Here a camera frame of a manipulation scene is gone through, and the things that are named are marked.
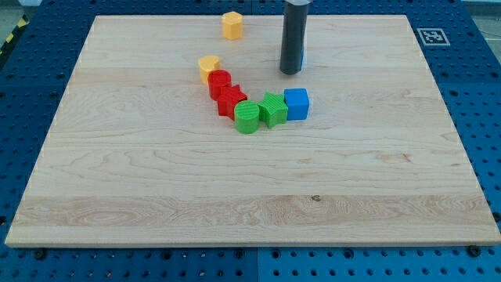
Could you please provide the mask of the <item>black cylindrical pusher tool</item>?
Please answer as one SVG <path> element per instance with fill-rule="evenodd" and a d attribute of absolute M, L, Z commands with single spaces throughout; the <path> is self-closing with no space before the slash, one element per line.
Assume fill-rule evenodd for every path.
<path fill-rule="evenodd" d="M 287 75 L 300 72 L 301 49 L 305 40 L 309 0 L 286 1 L 279 69 Z"/>

